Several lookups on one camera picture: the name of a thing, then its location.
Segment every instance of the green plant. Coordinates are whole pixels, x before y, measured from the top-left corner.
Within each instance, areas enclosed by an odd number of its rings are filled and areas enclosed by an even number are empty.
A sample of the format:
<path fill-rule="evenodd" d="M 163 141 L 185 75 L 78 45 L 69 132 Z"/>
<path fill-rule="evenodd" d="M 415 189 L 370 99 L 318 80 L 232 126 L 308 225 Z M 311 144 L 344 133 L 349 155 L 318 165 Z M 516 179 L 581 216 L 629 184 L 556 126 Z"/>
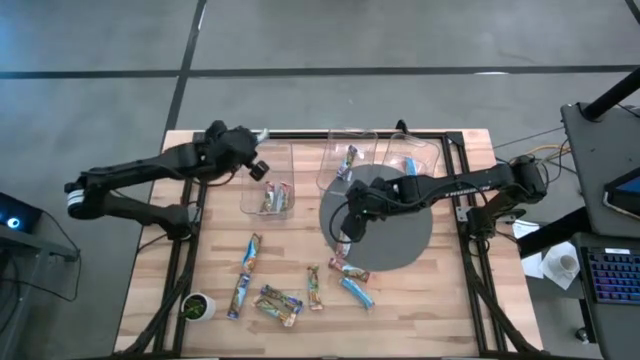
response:
<path fill-rule="evenodd" d="M 185 301 L 182 316 L 191 320 L 199 319 L 205 310 L 205 300 L 201 296 L 192 296 Z"/>

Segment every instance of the snack bar wrapper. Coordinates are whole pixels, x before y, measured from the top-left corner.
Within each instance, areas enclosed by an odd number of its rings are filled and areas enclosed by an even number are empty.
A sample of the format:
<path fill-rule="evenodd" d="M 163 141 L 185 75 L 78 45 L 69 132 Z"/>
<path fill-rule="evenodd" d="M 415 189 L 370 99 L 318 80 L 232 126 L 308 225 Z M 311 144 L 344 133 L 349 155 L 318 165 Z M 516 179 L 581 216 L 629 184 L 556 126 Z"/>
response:
<path fill-rule="evenodd" d="M 338 168 L 337 176 L 339 179 L 349 181 L 351 179 L 351 166 L 353 166 L 353 160 L 356 158 L 358 148 L 353 145 L 349 145 L 347 149 L 347 155 L 342 161 L 342 165 Z"/>
<path fill-rule="evenodd" d="M 251 239 L 249 239 L 249 245 L 247 246 L 247 253 L 242 259 L 242 271 L 245 274 L 251 274 L 253 268 L 256 266 L 256 257 L 258 256 L 258 250 L 260 250 L 261 242 L 261 236 L 255 233 L 251 235 Z"/>
<path fill-rule="evenodd" d="M 287 184 L 286 182 L 280 183 L 280 196 L 278 197 L 280 206 L 278 207 L 278 212 L 286 211 L 289 208 L 292 190 L 293 186 L 291 184 Z"/>
<path fill-rule="evenodd" d="M 251 276 L 249 276 L 249 274 L 240 274 L 240 278 L 236 284 L 236 289 L 233 292 L 233 297 L 231 298 L 229 311 L 227 311 L 227 318 L 231 320 L 238 320 L 238 317 L 240 316 L 240 309 L 242 309 L 242 303 L 244 303 L 244 298 L 247 296 L 247 288 L 249 287 L 250 279 Z"/>
<path fill-rule="evenodd" d="M 309 266 L 307 272 L 309 274 L 309 309 L 322 310 L 324 305 L 320 300 L 320 286 L 318 285 L 318 265 Z"/>
<path fill-rule="evenodd" d="M 373 299 L 364 292 L 364 290 L 362 290 L 355 281 L 347 277 L 343 277 L 340 279 L 340 285 L 344 286 L 351 294 L 353 294 L 353 296 L 358 298 L 367 311 L 370 312 L 373 310 L 373 307 L 375 306 Z"/>
<path fill-rule="evenodd" d="M 349 239 L 349 237 L 345 235 L 343 232 L 340 232 L 339 240 L 351 241 L 351 239 Z M 340 259 L 346 258 L 347 255 L 349 255 L 349 250 L 351 250 L 351 244 L 343 244 L 343 243 L 336 242 L 336 257 Z"/>
<path fill-rule="evenodd" d="M 296 321 L 295 313 L 278 308 L 278 306 L 276 306 L 268 297 L 264 295 L 258 296 L 253 301 L 253 306 L 262 310 L 264 313 L 280 320 L 282 325 L 284 325 L 285 327 L 293 326 L 293 323 Z"/>
<path fill-rule="evenodd" d="M 273 211 L 273 203 L 274 200 L 276 198 L 276 194 L 275 194 L 275 190 L 276 187 L 275 185 L 270 182 L 267 181 L 264 184 L 264 200 L 262 201 L 262 206 L 260 206 L 260 212 L 261 213 L 270 213 Z"/>
<path fill-rule="evenodd" d="M 405 159 L 404 172 L 407 173 L 407 175 L 418 175 L 416 162 L 413 161 L 413 158 L 407 157 Z"/>
<path fill-rule="evenodd" d="M 340 271 L 344 276 L 352 277 L 365 283 L 369 280 L 369 276 L 371 275 L 366 270 L 349 265 L 343 259 L 329 259 L 329 267 Z"/>
<path fill-rule="evenodd" d="M 259 214 L 277 214 L 287 210 L 291 201 L 293 186 L 285 182 L 265 183 L 264 200 Z"/>
<path fill-rule="evenodd" d="M 269 285 L 263 286 L 260 290 L 260 294 L 282 302 L 284 307 L 294 312 L 296 315 L 300 313 L 304 305 L 301 300 L 298 300 L 293 296 L 286 295 L 282 291 L 274 289 Z"/>

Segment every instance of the gray circular platform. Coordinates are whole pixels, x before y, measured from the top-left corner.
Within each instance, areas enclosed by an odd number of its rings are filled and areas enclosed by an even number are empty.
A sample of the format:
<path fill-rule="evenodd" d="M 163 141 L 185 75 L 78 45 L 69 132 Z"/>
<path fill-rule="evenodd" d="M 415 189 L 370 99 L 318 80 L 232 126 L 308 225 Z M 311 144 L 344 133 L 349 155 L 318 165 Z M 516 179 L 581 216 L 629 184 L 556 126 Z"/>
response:
<path fill-rule="evenodd" d="M 404 174 L 400 171 L 382 165 L 358 166 L 352 169 L 353 178 L 369 184 L 373 177 L 394 179 Z M 329 219 L 333 212 L 346 201 L 343 195 L 345 182 L 334 180 L 325 192 L 320 204 L 320 226 L 325 239 L 335 250 L 336 242 L 329 233 Z M 333 222 L 333 233 L 340 234 L 340 225 L 347 215 L 345 206 L 336 215 Z M 424 209 L 418 213 L 400 215 L 387 218 L 386 221 L 369 221 L 367 232 L 359 243 L 351 244 L 351 250 L 345 260 L 351 265 L 369 271 L 385 271 L 404 267 L 414 262 L 426 249 L 431 238 L 433 216 L 431 209 Z"/>

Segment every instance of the small potted plant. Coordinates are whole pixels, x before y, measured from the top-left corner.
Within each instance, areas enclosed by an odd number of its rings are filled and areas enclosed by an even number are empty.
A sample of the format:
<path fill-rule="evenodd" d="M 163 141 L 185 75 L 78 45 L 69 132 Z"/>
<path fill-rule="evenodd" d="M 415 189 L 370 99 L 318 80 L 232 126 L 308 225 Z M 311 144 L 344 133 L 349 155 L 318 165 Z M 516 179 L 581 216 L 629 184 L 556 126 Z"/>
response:
<path fill-rule="evenodd" d="M 216 302 L 202 293 L 190 294 L 180 307 L 181 316 L 192 322 L 209 320 L 215 312 Z"/>

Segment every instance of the blue light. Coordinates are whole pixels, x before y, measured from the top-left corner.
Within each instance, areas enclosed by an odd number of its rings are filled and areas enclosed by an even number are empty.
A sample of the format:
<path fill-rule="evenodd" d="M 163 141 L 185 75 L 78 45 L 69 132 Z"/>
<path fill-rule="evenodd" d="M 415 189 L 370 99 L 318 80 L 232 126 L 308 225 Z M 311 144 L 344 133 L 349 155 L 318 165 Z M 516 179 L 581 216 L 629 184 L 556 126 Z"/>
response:
<path fill-rule="evenodd" d="M 11 229 L 17 229 L 20 226 L 20 220 L 18 218 L 11 218 L 7 220 L 7 226 Z"/>

